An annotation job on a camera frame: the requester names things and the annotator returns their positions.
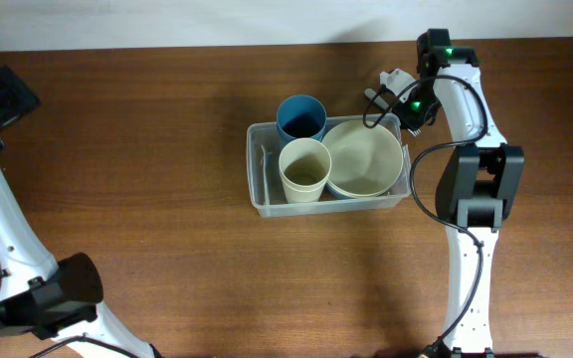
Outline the blue bowl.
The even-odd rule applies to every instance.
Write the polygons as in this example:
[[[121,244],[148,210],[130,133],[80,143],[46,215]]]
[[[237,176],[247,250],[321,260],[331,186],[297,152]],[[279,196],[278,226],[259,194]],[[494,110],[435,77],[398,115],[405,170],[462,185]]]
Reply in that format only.
[[[332,183],[328,183],[326,185],[326,189],[336,198],[338,199],[366,199],[366,198],[374,198],[382,195],[387,195],[391,187],[387,188],[386,190],[376,192],[375,194],[355,194],[346,192],[340,188],[337,188]]]

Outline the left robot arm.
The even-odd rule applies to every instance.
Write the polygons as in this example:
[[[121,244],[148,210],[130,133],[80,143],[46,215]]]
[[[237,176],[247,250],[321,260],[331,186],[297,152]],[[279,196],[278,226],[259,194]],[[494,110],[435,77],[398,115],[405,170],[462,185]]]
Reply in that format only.
[[[0,67],[0,132],[40,105],[8,67]],[[0,137],[0,151],[5,147]],[[0,167],[0,337],[51,340],[41,356],[69,347],[83,357],[157,357],[104,302],[92,259],[58,261],[27,222]]]

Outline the cream bowl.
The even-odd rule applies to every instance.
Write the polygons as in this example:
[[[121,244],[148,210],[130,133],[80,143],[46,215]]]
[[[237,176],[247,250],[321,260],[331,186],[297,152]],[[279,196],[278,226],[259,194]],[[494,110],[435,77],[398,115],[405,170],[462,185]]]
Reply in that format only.
[[[400,178],[401,171],[399,171],[396,176],[389,171],[332,171],[327,184],[332,183],[337,188],[349,193],[375,194],[389,187],[392,188]]]
[[[403,169],[402,146],[385,127],[367,128],[359,120],[335,125],[322,139],[332,158],[332,171],[392,172]]]

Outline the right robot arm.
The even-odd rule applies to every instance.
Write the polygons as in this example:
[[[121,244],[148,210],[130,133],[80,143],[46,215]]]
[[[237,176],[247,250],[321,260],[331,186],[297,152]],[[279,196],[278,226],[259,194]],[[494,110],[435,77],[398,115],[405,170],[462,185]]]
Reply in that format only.
[[[442,333],[424,357],[490,357],[491,264],[499,230],[509,216],[524,166],[521,147],[497,130],[480,84],[478,57],[452,44],[446,29],[429,29],[417,40],[417,72],[389,86],[392,111],[415,131],[443,111],[452,154],[429,217],[446,228],[449,293]]]

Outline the white plastic spoon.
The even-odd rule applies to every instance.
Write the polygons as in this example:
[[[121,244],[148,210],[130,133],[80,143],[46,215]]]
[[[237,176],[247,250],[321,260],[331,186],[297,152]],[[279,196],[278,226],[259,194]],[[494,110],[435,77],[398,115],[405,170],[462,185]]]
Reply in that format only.
[[[269,192],[269,183],[268,183],[268,152],[264,145],[261,145],[263,157],[261,159],[262,165],[262,174],[263,174],[263,188],[264,188],[264,205],[269,206],[271,204],[271,196]]]

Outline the white plastic fork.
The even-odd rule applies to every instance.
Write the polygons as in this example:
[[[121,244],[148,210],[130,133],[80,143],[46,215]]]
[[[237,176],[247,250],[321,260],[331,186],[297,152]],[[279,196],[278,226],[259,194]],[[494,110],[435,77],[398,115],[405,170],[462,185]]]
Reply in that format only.
[[[364,94],[366,95],[367,98],[373,99],[374,103],[381,109],[386,109],[388,107],[388,102],[385,99],[381,98],[380,96],[377,96],[376,91],[374,89],[368,88],[364,91]],[[420,129],[413,130],[411,128],[408,128],[408,131],[413,136],[418,136],[421,133]]]

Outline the blue cup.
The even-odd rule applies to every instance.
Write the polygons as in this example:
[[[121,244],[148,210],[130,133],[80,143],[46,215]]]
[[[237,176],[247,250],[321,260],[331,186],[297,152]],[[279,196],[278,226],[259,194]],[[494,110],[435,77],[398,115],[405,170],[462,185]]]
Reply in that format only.
[[[323,104],[313,96],[297,94],[285,99],[278,107],[277,127],[295,135],[298,131],[316,133],[326,130],[327,113]]]
[[[321,141],[325,132],[324,127],[316,133],[306,133],[298,131],[295,135],[291,135],[290,133],[286,132],[282,127],[279,126],[277,127],[277,130],[278,130],[280,149],[283,149],[290,142],[300,138],[311,138],[317,141]]]

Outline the cream cup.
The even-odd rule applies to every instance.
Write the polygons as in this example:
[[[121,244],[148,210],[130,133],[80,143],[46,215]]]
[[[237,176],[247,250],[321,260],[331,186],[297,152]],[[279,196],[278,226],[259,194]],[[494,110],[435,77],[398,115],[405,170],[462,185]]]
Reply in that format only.
[[[331,169],[332,158],[327,147],[312,138],[289,142],[279,156],[281,178],[298,191],[308,192],[323,187]]]
[[[289,204],[317,202],[324,186],[324,183],[313,186],[291,186],[288,182],[283,183],[286,201]]]

